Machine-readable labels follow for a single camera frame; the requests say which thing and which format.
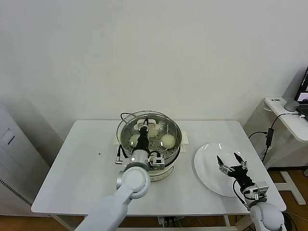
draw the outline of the wooden floor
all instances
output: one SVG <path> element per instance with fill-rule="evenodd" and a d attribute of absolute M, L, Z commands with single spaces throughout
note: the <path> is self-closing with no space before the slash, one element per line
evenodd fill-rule
<path fill-rule="evenodd" d="M 283 182 L 278 171 L 271 171 L 270 176 L 274 182 Z M 289 171 L 289 174 L 306 202 L 308 202 L 308 177 L 303 175 L 303 171 Z M 308 205 L 298 205 L 291 192 L 280 192 L 287 205 L 287 212 L 298 214 L 308 219 Z M 308 222 L 290 214 L 296 223 L 298 231 L 308 231 Z M 223 217 L 208 216 L 199 217 L 205 226 L 222 226 L 224 224 Z M 235 224 L 235 216 L 229 216 L 231 225 Z M 197 217 L 185 217 L 180 220 L 182 227 L 202 227 Z M 121 227 L 161 227 L 156 217 L 127 217 L 120 225 Z M 175 227 L 179 227 L 179 223 L 175 222 Z M 0 231 L 66 231 L 67 229 L 60 225 L 52 218 L 29 218 L 29 217 L 6 217 L 0 216 Z"/>

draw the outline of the laptop screen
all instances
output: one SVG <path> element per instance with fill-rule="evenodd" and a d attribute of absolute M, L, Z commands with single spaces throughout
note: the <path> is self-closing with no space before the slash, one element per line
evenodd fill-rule
<path fill-rule="evenodd" d="M 294 100 L 300 104 L 308 104 L 308 68 Z"/>

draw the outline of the power strip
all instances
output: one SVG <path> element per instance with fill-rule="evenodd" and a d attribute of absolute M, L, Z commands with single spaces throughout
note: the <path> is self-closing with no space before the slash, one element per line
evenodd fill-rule
<path fill-rule="evenodd" d="M 160 225 L 163 225 L 163 227 L 165 227 L 165 225 L 167 224 L 167 221 L 166 221 L 166 219 L 165 219 L 166 217 L 157 217 L 157 219 L 158 219 L 158 224 L 160 224 Z M 173 225 L 172 224 L 172 216 L 170 216 L 169 217 L 169 227 L 171 226 L 171 225 Z M 176 220 L 180 220 L 180 219 L 182 219 L 182 218 L 184 218 L 184 217 L 173 217 L 174 218 L 174 221 L 176 221 Z"/>

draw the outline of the laptop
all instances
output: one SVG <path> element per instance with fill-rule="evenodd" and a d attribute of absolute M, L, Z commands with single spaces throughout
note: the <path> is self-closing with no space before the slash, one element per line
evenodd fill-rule
<path fill-rule="evenodd" d="M 308 68 L 294 100 L 299 103 L 298 112 L 308 119 Z"/>

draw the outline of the white shelf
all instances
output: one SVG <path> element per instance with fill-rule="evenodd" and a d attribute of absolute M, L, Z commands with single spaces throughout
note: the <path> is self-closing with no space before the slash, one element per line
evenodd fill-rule
<path fill-rule="evenodd" d="M 277 116 L 283 113 L 292 113 L 283 107 L 286 100 L 282 97 L 266 97 L 265 103 Z M 308 121 L 305 118 L 300 118 L 299 115 L 283 115 L 279 119 L 298 141 L 308 142 Z"/>

